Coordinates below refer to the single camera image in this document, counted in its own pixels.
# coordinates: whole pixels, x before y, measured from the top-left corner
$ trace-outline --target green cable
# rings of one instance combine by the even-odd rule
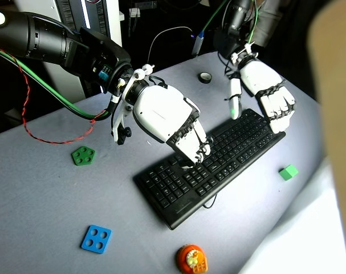
[[[0,54],[4,56],[5,58],[11,60],[13,63],[14,59],[11,57],[9,54],[4,53],[3,51],[0,50]],[[60,95],[56,90],[54,90],[51,86],[49,86],[44,80],[42,80],[36,73],[34,73],[29,67],[27,67],[25,64],[23,64],[20,60],[16,59],[17,63],[21,66],[23,70],[25,70],[27,73],[29,73],[35,80],[42,85],[44,88],[46,88],[50,93],[54,94],[60,101],[62,101],[64,104],[66,104],[68,107],[72,108],[75,112],[79,113],[80,115],[84,115],[88,117],[89,119],[93,119],[96,115],[88,114],[84,112],[82,109],[78,108],[76,105],[73,103],[69,102],[66,98],[64,98],[62,95]],[[104,117],[108,115],[109,112],[105,111],[100,117]]]
[[[259,17],[259,11],[258,11],[258,7],[256,5],[256,0],[253,0],[253,2],[254,1],[255,1],[255,21],[254,21],[254,27],[250,33],[250,36],[249,36],[249,41],[248,41],[249,44],[251,42],[251,39],[253,38],[255,26],[257,25],[257,21],[258,21],[258,17]]]
[[[224,6],[224,4],[227,2],[227,0],[223,0],[223,2],[220,4],[220,6],[216,9],[216,11],[212,14],[211,18],[209,18],[208,22],[206,25],[203,27],[202,32],[206,30],[208,27],[209,23],[212,21],[212,19],[216,16],[216,14],[219,12],[219,10]]]

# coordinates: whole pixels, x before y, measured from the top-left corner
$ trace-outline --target table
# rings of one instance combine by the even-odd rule
[[[229,118],[223,70],[210,53],[156,75],[199,106],[209,131]],[[210,84],[198,81],[202,71],[212,74]],[[238,272],[324,157],[319,105],[290,82],[286,86],[298,103],[287,136],[221,191],[211,209],[199,209],[174,231],[132,180],[172,150],[132,116],[125,120],[132,137],[123,146],[114,144],[109,120],[70,145],[37,142],[23,127],[0,134],[0,273],[179,273],[174,255],[187,243],[205,250],[210,273]],[[79,106],[98,113],[108,99],[101,94]],[[259,112],[245,92],[242,103]],[[89,123],[62,109],[29,127],[41,138],[65,140]],[[71,153],[80,146],[96,150],[92,165],[73,164]],[[278,171],[289,164],[299,174],[285,182]],[[91,224],[113,230],[103,255],[80,248]]]

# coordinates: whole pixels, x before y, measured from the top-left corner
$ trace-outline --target keyboard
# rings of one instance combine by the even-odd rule
[[[208,134],[211,154],[189,169],[174,154],[147,168],[134,181],[156,212],[173,230],[255,162],[286,134],[273,134],[263,117],[251,109]]]

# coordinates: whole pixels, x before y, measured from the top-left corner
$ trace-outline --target red wire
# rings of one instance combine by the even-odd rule
[[[26,100],[25,102],[23,103],[23,109],[22,109],[22,122],[23,122],[23,127],[25,128],[26,132],[34,139],[40,141],[40,142],[43,142],[43,143],[48,143],[48,144],[70,144],[72,142],[75,142],[75,141],[79,141],[79,140],[82,140],[84,139],[87,135],[89,135],[93,129],[94,129],[94,124],[96,122],[96,118],[98,118],[100,115],[102,115],[104,113],[105,110],[103,110],[100,114],[96,115],[93,119],[90,120],[90,123],[91,123],[91,126],[90,128],[81,136],[78,136],[72,140],[66,140],[66,141],[62,141],[62,142],[53,142],[53,141],[48,141],[48,140],[44,140],[44,139],[41,139],[41,138],[38,138],[36,137],[35,135],[32,134],[32,132],[30,131],[30,129],[27,127],[27,120],[25,118],[25,115],[26,115],[26,106],[27,106],[27,103],[29,102],[30,100],[30,93],[31,93],[31,87],[29,85],[29,79],[27,77],[27,75],[23,72],[21,66],[19,65],[19,63],[17,62],[17,59],[15,59],[11,54],[5,52],[4,50],[0,49],[1,51],[3,51],[5,54],[11,56],[14,60],[14,62],[17,64],[18,66],[18,69],[19,71],[21,72],[21,74],[23,75],[23,78],[25,79],[25,83],[27,85],[27,94],[26,94]]]

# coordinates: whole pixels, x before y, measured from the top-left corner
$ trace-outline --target green block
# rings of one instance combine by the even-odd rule
[[[292,179],[294,176],[296,176],[298,174],[298,170],[295,168],[295,166],[290,164],[285,169],[279,171],[279,174],[282,176],[282,178],[285,181],[287,181],[289,179]]]
[[[79,147],[71,156],[77,166],[93,163],[95,151],[89,147]]]

